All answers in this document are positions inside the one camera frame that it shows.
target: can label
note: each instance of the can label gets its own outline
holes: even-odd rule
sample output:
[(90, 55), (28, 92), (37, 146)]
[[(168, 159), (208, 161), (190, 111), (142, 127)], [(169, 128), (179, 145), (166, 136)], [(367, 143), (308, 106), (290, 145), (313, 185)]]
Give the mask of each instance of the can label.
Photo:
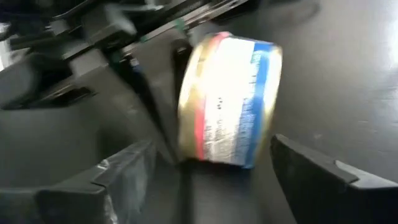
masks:
[(254, 165), (261, 138), (264, 90), (269, 72), (267, 42), (227, 37), (203, 68), (203, 98), (195, 110), (199, 159)]

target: blue stripe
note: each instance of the blue stripe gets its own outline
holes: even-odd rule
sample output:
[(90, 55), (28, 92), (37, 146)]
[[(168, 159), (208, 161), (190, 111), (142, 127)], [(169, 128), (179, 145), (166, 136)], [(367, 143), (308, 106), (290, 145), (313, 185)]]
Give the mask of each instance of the blue stripe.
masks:
[(258, 66), (258, 72), (256, 77), (253, 77), (254, 94), (252, 98), (244, 99), (242, 105), (236, 140), (236, 157), (234, 158), (235, 161), (242, 161), (242, 158), (244, 158), (244, 168), (252, 168), (254, 166), (254, 153), (261, 137), (264, 88), (269, 67), (268, 54), (271, 50), (272, 44), (255, 43), (254, 45), (251, 63)]

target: red stripe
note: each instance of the red stripe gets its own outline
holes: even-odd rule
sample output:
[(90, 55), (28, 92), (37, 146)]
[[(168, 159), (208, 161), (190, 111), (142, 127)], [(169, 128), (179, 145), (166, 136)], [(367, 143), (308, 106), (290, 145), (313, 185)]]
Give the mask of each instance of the red stripe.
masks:
[[(209, 46), (215, 46), (214, 53), (218, 48), (220, 42), (230, 35), (229, 32), (220, 32), (210, 41)], [(197, 108), (195, 110), (195, 138), (197, 143), (197, 159), (205, 159), (205, 152), (203, 149), (203, 139), (205, 133), (205, 107), (206, 107), (206, 92), (203, 93), (203, 98), (198, 100)]]

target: can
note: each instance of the can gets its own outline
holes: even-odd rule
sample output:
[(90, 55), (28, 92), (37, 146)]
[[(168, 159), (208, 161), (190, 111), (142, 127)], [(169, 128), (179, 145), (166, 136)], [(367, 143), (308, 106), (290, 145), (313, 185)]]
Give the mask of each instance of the can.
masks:
[(187, 157), (252, 168), (266, 139), (282, 49), (228, 32), (208, 35), (191, 54), (178, 101), (180, 150)]

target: tin can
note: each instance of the tin can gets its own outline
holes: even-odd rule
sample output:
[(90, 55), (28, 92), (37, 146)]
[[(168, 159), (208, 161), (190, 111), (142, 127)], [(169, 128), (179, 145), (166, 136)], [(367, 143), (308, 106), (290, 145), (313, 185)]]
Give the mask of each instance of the tin can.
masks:
[(271, 123), (280, 47), (221, 32), (195, 47), (178, 102), (187, 157), (252, 168)]

